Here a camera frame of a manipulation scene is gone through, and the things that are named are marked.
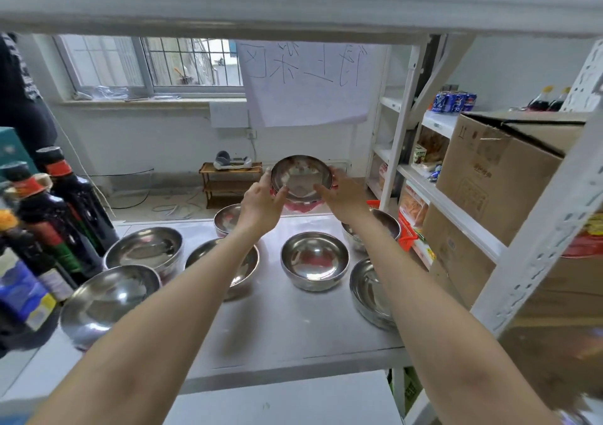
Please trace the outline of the person's right hand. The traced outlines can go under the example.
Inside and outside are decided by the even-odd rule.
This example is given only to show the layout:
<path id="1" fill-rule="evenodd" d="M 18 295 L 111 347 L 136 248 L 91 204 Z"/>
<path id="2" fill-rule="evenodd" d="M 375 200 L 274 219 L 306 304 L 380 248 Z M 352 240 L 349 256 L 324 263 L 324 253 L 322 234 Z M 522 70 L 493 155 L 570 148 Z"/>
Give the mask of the person's right hand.
<path id="1" fill-rule="evenodd" d="M 348 177 L 343 170 L 339 168 L 330 170 L 336 183 L 336 197 L 334 202 L 326 205 L 338 220 L 356 230 L 371 216 L 364 188 Z"/>

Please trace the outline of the red and yellow package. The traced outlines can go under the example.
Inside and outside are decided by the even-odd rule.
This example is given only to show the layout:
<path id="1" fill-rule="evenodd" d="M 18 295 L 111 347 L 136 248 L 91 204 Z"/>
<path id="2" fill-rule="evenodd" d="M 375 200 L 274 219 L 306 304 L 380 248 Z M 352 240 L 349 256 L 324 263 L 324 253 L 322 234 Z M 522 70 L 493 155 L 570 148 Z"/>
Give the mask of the red and yellow package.
<path id="1" fill-rule="evenodd" d="M 603 256 L 603 211 L 592 214 L 562 254 L 563 258 L 583 259 Z"/>

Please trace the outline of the clear plastic bag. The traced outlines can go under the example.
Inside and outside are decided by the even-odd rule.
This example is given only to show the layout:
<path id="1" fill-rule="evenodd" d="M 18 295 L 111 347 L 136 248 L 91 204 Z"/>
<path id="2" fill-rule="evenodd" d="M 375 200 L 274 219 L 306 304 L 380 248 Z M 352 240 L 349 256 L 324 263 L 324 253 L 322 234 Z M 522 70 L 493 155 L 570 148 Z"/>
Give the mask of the clear plastic bag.
<path id="1" fill-rule="evenodd" d="M 73 101 L 108 102 L 125 101 L 130 98 L 128 87 L 84 86 L 76 89 L 72 95 Z"/>

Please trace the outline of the teal box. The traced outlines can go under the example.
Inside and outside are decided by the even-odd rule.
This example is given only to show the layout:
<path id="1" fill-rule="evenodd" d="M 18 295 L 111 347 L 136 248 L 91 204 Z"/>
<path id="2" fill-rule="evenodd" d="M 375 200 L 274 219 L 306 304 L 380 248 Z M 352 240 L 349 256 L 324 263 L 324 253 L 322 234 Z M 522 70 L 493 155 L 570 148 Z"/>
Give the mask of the teal box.
<path id="1" fill-rule="evenodd" d="M 39 171 L 15 129 L 0 126 L 0 167 L 12 162 L 26 162 L 32 173 Z"/>

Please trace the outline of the group of steel bowls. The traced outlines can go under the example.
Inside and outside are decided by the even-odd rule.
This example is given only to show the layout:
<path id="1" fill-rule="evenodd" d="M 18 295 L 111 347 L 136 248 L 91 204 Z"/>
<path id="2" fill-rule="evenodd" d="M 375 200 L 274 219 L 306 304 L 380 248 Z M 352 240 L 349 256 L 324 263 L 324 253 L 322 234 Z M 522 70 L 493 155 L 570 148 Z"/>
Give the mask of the group of steel bowls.
<path id="1" fill-rule="evenodd" d="M 348 269 L 350 249 L 365 252 L 360 238 L 347 224 L 349 246 L 333 235 L 307 231 L 294 235 L 281 249 L 284 271 L 296 287 L 308 292 L 334 288 Z M 132 233 L 114 244 L 103 258 L 104 271 L 80 286 L 66 301 L 59 326 L 72 345 L 86 352 L 127 312 L 208 254 L 223 238 L 196 247 L 185 263 L 180 232 L 153 227 Z"/>

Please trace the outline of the dark sauce bottle orange cap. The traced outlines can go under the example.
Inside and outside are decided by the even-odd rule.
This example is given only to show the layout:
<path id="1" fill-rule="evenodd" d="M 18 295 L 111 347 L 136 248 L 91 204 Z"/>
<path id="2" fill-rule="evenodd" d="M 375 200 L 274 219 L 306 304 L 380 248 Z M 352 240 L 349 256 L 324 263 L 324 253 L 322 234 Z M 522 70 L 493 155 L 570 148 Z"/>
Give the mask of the dark sauce bottle orange cap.
<path id="1" fill-rule="evenodd" d="M 0 208 L 0 238 L 26 264 L 58 304 L 64 305 L 71 298 L 77 289 L 74 280 L 7 208 Z"/>

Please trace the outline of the red plastic basket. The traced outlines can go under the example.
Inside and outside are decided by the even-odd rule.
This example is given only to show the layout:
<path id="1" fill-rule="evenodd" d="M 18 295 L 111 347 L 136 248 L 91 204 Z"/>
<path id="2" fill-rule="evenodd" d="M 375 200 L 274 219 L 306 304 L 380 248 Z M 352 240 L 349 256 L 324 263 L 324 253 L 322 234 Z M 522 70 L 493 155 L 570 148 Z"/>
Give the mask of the red plastic basket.
<path id="1" fill-rule="evenodd" d="M 380 200 L 367 200 L 366 203 L 373 216 L 396 239 L 400 247 L 406 252 L 410 251 L 415 241 L 418 240 L 418 234 L 403 212 L 398 210 L 397 215 L 393 216 L 379 209 Z"/>

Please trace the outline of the closed cardboard box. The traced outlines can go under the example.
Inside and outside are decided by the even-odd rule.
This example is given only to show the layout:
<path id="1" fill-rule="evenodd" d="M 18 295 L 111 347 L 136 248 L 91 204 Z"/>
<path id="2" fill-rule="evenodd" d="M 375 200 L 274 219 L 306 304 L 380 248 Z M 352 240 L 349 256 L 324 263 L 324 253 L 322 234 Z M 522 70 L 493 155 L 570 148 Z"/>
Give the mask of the closed cardboard box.
<path id="1" fill-rule="evenodd" d="M 465 307 L 471 308 L 495 264 L 438 209 L 427 211 L 423 235 Z M 523 307 L 519 318 L 603 316 L 603 256 L 560 257 Z"/>

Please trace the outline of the wooden shoe rack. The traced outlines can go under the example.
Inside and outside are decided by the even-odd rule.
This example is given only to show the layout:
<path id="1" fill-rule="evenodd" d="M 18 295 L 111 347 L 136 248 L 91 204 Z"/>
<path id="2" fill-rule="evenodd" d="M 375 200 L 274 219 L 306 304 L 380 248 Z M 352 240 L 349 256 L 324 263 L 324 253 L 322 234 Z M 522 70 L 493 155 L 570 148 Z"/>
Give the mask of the wooden shoe rack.
<path id="1" fill-rule="evenodd" d="M 242 201 L 245 192 L 260 180 L 263 166 L 261 162 L 252 162 L 251 168 L 218 170 L 213 163 L 206 162 L 198 172 L 206 208 L 222 209 Z"/>

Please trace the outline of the white paper sheet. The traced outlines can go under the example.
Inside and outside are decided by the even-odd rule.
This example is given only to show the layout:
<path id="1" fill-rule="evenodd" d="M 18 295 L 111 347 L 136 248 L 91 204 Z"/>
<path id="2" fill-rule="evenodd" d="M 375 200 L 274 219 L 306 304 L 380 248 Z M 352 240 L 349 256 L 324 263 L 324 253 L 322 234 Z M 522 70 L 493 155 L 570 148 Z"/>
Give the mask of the white paper sheet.
<path id="1" fill-rule="evenodd" d="M 235 43 L 253 128 L 366 121 L 380 74 L 383 45 Z"/>

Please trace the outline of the dark bottle yellow cap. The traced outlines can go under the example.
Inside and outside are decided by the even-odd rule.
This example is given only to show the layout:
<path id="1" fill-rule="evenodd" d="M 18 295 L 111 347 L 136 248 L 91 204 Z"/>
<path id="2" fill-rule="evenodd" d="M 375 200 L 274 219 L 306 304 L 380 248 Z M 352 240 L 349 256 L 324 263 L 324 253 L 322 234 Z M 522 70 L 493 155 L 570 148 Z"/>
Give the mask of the dark bottle yellow cap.
<path id="1" fill-rule="evenodd" d="M 568 98 L 568 95 L 571 91 L 571 87 L 565 87 L 559 96 L 557 96 L 554 101 L 552 101 L 548 108 L 547 111 L 551 111 L 551 112 L 559 112 L 563 106 L 563 104 L 565 103 L 566 99 Z"/>
<path id="2" fill-rule="evenodd" d="M 526 111 L 547 111 L 551 101 L 554 86 L 543 87 L 538 96 L 528 103 Z"/>

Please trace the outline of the grey slippers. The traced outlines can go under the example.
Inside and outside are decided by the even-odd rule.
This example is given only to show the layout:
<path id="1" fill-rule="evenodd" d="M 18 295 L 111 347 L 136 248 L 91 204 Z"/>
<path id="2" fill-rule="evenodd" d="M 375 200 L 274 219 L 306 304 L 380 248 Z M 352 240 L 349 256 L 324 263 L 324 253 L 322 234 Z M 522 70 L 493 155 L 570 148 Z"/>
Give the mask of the grey slippers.
<path id="1" fill-rule="evenodd" d="M 213 162 L 215 170 L 242 170 L 251 169 L 253 161 L 250 157 L 233 158 L 226 150 L 217 153 Z"/>

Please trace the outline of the shiny metal bowl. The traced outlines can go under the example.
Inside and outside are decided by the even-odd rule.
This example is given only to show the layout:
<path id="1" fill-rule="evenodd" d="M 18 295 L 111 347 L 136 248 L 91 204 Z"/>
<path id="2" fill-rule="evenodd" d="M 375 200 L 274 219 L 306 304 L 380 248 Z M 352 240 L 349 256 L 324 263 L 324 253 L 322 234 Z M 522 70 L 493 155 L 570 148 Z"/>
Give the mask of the shiny metal bowl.
<path id="1" fill-rule="evenodd" d="M 328 165 L 309 155 L 291 155 L 275 163 L 270 170 L 271 194 L 288 188 L 284 208 L 292 213 L 307 214 L 324 204 L 314 185 L 331 189 L 335 177 Z"/>

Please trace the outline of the white framed window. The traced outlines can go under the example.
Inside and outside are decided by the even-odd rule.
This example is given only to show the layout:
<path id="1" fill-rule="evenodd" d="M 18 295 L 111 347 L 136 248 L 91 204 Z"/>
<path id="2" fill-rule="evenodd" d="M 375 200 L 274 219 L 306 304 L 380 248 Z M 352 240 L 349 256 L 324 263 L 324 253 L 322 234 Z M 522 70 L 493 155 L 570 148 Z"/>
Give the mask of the white framed window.
<path id="1" fill-rule="evenodd" d="M 53 37 L 73 92 L 128 87 L 135 100 L 245 98 L 232 40 L 62 34 Z"/>

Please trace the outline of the person's left hand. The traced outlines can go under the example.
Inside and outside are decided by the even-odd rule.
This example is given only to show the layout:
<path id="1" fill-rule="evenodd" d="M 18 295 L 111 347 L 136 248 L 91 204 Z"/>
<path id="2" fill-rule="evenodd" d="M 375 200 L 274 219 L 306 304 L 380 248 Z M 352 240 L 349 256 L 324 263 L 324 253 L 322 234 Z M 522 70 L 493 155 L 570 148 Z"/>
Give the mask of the person's left hand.
<path id="1" fill-rule="evenodd" d="M 280 220 L 282 213 L 275 213 L 271 208 L 269 190 L 271 170 L 267 169 L 256 183 L 253 183 L 244 194 L 241 210 L 234 233 L 243 236 L 252 244 L 273 230 Z"/>

